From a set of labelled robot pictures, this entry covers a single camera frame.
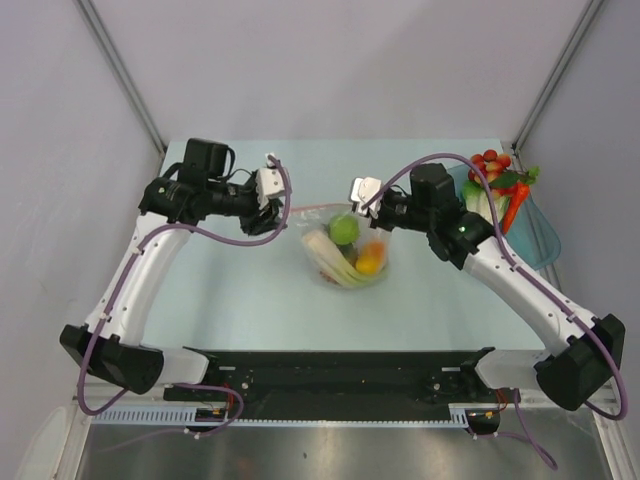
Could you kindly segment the yellow toy mango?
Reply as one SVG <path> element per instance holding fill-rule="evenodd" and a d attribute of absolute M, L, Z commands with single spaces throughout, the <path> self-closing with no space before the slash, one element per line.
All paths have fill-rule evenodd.
<path fill-rule="evenodd" d="M 386 263 L 386 245 L 381 241 L 371 241 L 359 250 L 355 269 L 363 275 L 376 275 Z"/>

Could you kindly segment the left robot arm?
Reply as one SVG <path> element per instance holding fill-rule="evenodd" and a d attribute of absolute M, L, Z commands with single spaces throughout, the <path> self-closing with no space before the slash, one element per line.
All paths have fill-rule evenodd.
<path fill-rule="evenodd" d="M 223 143 L 190 139 L 181 161 L 144 189 L 128 250 L 94 310 L 80 326 L 67 325 L 60 344 L 80 366 L 78 386 L 94 376 L 127 392 L 144 394 L 162 384 L 185 384 L 197 398 L 214 397 L 221 376 L 209 359 L 193 349 L 143 343 L 146 322 L 160 286 L 192 235 L 231 244 L 200 224 L 211 216 L 238 219 L 246 239 L 238 247 L 257 247 L 285 228 L 291 182 L 279 159 L 248 179 L 233 182 L 234 150 Z"/>

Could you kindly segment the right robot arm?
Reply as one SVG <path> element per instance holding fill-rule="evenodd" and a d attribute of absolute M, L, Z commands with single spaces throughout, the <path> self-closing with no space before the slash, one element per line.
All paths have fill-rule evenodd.
<path fill-rule="evenodd" d="M 433 253 L 481 281 L 497 294 L 542 341 L 536 352 L 488 349 L 461 376 L 463 393 L 484 401 L 497 389 L 535 389 L 557 406 L 592 408 L 592 396 L 615 381 L 618 413 L 628 409 L 620 374 L 625 327 L 614 315 L 596 317 L 562 295 L 507 244 L 497 221 L 468 211 L 454 180 L 437 155 L 403 168 L 408 195 L 392 183 L 366 178 L 353 186 L 354 209 L 371 225 L 425 234 Z"/>

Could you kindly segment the green round fruit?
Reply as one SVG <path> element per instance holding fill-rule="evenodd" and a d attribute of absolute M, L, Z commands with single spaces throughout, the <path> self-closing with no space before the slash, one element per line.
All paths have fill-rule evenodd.
<path fill-rule="evenodd" d="M 354 243 L 360 237 L 358 220 L 348 213 L 334 215 L 328 223 L 328 235 L 339 246 Z"/>

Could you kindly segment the clear zip top bag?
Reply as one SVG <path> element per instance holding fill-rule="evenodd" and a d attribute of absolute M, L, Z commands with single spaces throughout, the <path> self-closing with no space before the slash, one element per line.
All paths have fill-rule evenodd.
<path fill-rule="evenodd" d="M 300 232 L 302 249 L 326 282 L 356 290 L 382 281 L 389 271 L 391 233 L 343 203 L 296 207 L 289 225 Z"/>

